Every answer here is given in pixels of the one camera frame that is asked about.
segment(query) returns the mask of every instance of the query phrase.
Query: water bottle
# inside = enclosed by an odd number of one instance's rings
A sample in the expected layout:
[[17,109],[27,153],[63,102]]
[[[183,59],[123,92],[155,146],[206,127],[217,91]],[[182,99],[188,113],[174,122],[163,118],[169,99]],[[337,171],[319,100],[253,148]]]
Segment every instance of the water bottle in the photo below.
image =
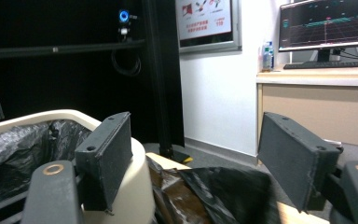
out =
[[269,42],[263,45],[263,69],[262,72],[271,71],[271,52],[269,49]]
[[272,41],[269,41],[269,55],[271,59],[271,71],[274,70],[274,47],[272,46]]

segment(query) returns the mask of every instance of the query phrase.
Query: blue light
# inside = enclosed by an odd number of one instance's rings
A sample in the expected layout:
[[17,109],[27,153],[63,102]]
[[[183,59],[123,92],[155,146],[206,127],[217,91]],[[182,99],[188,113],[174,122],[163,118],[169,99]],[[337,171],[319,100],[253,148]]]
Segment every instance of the blue light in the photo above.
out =
[[120,10],[120,12],[118,14],[118,18],[120,19],[121,22],[128,22],[130,19],[129,11]]

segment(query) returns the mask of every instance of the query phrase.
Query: black pole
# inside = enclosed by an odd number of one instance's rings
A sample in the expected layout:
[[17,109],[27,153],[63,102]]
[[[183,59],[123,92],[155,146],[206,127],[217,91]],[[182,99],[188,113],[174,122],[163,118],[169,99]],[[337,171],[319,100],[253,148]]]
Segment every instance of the black pole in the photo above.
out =
[[173,159],[170,121],[168,117],[167,97],[165,92],[164,74],[161,64],[161,49],[158,38],[158,18],[156,2],[143,0],[146,47],[150,64],[150,76],[153,85],[153,94],[158,123],[159,154]]

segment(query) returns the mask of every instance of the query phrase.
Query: trash bin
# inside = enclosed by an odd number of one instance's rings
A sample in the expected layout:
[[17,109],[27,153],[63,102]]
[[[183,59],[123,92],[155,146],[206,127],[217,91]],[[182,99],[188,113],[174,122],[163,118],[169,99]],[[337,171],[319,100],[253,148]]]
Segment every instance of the trash bin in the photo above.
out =
[[[49,161],[72,160],[76,147],[100,124],[75,110],[47,111],[0,122],[0,221],[19,223],[33,171]],[[153,219],[155,205],[145,150],[133,138],[131,150],[131,163],[113,202],[115,215],[87,211],[86,223],[150,223]]]

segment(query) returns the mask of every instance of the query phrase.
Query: wooden cabinet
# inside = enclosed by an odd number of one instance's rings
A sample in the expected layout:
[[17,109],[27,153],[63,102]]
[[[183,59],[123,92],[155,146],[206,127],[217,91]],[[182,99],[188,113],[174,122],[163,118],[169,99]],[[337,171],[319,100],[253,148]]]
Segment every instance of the wooden cabinet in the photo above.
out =
[[358,68],[282,70],[257,75],[258,131],[265,111],[324,139],[358,145]]

